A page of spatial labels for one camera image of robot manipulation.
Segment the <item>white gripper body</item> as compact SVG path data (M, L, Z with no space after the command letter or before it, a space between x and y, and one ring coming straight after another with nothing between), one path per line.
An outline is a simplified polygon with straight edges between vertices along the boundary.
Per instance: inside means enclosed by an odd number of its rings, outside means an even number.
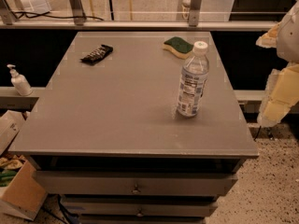
M283 17L278 27L277 55L287 62L299 63L299 1Z

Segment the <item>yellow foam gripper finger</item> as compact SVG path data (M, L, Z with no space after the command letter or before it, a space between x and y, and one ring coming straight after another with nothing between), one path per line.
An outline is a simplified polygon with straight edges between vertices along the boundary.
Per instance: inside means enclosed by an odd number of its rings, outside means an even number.
M258 124L264 128L274 127L298 102L299 64L288 63L281 71L273 69L266 82Z
M275 48L277 46L279 26L280 23L277 23L267 33L260 36L256 41L256 45L266 49Z

